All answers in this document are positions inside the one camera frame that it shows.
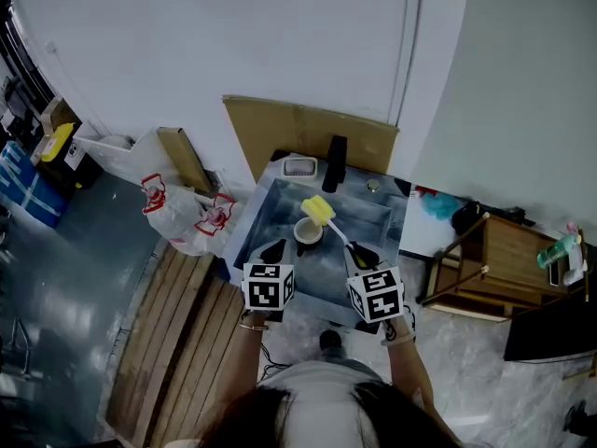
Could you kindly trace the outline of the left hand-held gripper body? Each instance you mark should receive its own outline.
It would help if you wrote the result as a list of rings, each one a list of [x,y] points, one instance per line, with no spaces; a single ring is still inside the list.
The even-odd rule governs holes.
[[[295,294],[295,268],[292,264],[245,263],[241,290],[244,316],[261,312],[267,321],[281,322]]]

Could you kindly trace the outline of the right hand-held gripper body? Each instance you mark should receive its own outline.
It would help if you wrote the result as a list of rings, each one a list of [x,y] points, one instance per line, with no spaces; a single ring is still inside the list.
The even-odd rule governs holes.
[[[404,313],[404,284],[397,266],[382,262],[375,270],[353,272],[346,280],[352,306],[368,324]]]

